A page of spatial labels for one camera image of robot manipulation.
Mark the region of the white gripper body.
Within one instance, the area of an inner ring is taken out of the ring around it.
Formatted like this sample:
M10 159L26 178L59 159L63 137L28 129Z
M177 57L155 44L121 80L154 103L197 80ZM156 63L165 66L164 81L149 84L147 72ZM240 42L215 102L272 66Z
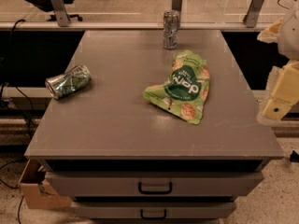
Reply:
M271 96L283 104L293 106L299 102L299 61L289 60L278 71L278 79Z

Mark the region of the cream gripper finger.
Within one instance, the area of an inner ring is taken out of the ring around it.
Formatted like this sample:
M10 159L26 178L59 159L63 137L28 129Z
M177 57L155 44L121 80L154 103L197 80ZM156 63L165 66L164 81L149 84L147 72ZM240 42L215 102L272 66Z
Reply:
M268 97L261 102L261 115L266 119L281 120L291 108L282 100Z

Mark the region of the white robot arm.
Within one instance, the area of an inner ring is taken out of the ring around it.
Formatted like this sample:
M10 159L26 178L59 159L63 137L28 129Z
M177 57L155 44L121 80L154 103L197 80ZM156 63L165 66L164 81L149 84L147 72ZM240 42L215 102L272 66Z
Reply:
M281 120L299 102L299 7L289 9L283 18L262 30L257 39L276 43L278 53L289 59L281 68L271 69L259 106L258 121L272 123Z

